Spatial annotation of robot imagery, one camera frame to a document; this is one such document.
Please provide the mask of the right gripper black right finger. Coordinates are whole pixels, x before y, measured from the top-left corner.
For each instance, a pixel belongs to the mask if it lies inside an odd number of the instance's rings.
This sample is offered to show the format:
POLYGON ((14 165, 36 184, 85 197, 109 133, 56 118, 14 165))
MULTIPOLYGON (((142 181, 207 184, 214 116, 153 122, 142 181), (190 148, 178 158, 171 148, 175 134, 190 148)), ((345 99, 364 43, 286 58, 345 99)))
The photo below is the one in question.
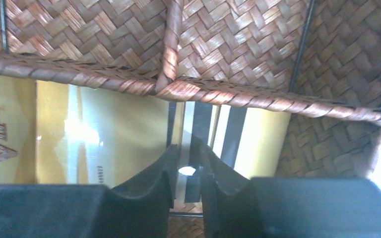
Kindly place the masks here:
POLYGON ((245 178, 202 140, 207 238, 381 238, 381 190, 358 177, 245 178))

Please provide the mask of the yellow VIP card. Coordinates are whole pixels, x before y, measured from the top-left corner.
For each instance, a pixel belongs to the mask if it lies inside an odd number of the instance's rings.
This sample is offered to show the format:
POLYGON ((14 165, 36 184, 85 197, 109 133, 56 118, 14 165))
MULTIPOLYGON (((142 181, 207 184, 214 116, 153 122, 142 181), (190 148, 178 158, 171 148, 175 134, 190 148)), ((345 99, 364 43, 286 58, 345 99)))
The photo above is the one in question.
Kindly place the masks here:
POLYGON ((0 76, 0 183, 117 186, 164 152, 168 103, 0 76))

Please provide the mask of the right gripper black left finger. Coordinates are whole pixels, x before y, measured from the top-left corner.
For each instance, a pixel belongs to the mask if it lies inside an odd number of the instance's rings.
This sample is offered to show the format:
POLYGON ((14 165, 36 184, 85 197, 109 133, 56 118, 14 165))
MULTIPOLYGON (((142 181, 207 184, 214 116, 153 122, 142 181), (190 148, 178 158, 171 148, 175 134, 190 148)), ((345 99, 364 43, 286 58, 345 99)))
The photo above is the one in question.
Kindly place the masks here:
POLYGON ((0 184, 0 238, 164 238, 179 150, 129 180, 105 185, 0 184))

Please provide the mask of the brown woven basket card holder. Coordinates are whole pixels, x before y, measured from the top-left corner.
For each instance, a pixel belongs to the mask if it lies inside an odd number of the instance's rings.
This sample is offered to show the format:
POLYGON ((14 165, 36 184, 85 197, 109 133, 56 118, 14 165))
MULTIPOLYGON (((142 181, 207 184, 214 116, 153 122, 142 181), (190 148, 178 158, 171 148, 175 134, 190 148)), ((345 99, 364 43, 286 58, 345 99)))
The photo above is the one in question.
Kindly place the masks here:
MULTIPOLYGON (((381 0, 0 1, 17 32, 102 47, 92 63, 0 53, 0 75, 371 125, 381 135, 381 0)), ((0 13, 0 22, 4 17, 0 13)))

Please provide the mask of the black striped yellow card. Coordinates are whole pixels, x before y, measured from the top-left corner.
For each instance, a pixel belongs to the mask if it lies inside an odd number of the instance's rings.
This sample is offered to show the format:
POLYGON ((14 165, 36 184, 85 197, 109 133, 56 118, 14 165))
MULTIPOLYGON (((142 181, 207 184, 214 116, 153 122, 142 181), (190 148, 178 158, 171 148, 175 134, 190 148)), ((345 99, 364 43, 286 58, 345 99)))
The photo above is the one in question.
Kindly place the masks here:
POLYGON ((275 175, 290 114, 200 102, 169 103, 167 144, 181 150, 176 200, 200 201, 200 143, 246 178, 275 175))

